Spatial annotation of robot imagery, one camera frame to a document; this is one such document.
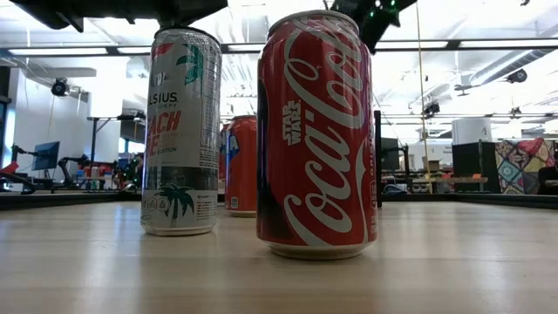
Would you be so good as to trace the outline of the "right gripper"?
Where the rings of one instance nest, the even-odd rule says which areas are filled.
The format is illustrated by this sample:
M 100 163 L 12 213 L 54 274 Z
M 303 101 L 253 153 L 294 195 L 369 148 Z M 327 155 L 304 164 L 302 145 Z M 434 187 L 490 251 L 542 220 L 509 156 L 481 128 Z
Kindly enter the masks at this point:
M 335 0 L 330 10 L 350 17 L 358 26 L 359 37 L 370 53 L 390 25 L 400 27 L 399 13 L 417 0 Z

